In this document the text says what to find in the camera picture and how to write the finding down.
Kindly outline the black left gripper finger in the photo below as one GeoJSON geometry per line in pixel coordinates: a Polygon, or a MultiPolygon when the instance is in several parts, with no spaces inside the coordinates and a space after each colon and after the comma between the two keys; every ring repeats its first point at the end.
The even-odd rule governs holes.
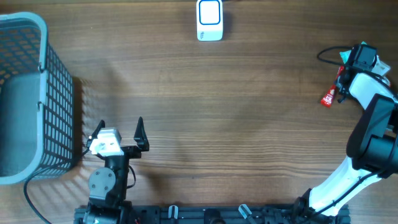
{"type": "Polygon", "coordinates": [[[144,120],[141,116],[137,122],[134,140],[140,151],[149,151],[149,140],[144,129],[144,120]]]}
{"type": "Polygon", "coordinates": [[[93,140],[98,138],[99,132],[104,127],[105,127],[105,122],[104,122],[104,120],[101,120],[99,122],[99,124],[97,125],[96,129],[93,131],[93,133],[88,137],[88,139],[86,141],[86,147],[91,146],[91,143],[93,142],[93,140]]]}

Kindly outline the red snack stick packet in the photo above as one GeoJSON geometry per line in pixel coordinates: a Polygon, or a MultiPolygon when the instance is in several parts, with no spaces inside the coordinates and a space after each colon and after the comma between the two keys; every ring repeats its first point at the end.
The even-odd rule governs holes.
{"type": "Polygon", "coordinates": [[[335,77],[335,81],[333,82],[332,86],[330,87],[330,89],[325,93],[325,95],[323,96],[323,98],[321,99],[320,103],[327,107],[330,108],[333,101],[334,101],[334,97],[335,97],[335,91],[336,91],[336,84],[338,81],[338,78],[340,77],[341,73],[344,70],[344,66],[340,66],[338,69],[338,73],[335,77]]]}

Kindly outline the mint wet wipes packet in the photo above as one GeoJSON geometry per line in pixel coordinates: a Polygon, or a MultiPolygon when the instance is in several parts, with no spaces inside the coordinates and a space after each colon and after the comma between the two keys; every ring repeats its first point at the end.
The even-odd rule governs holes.
{"type": "Polygon", "coordinates": [[[340,52],[343,63],[352,63],[357,60],[362,45],[367,45],[367,43],[362,41],[360,44],[354,44],[350,50],[340,52]]]}

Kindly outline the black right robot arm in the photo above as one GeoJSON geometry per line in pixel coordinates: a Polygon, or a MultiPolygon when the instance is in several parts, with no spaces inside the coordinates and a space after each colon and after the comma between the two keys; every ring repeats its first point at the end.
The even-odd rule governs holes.
{"type": "Polygon", "coordinates": [[[391,69],[377,48],[362,42],[339,46],[341,62],[335,81],[320,103],[329,108],[353,99],[364,110],[346,145],[346,157],[320,185],[296,200],[292,217],[331,223],[338,212],[367,186],[397,173],[397,93],[386,74],[391,69]]]}

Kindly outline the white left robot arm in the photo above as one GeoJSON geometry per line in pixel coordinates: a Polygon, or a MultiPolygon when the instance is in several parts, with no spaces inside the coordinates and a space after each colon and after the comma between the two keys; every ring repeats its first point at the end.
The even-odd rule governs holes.
{"type": "Polygon", "coordinates": [[[107,128],[101,120],[86,142],[92,155],[104,160],[104,167],[96,169],[89,177],[89,201],[86,208],[75,210],[74,223],[122,224],[139,223],[140,218],[126,200],[128,174],[133,173],[131,159],[140,159],[149,150],[149,140],[144,120],[139,118],[134,133],[135,145],[122,146],[117,128],[107,128]]]}

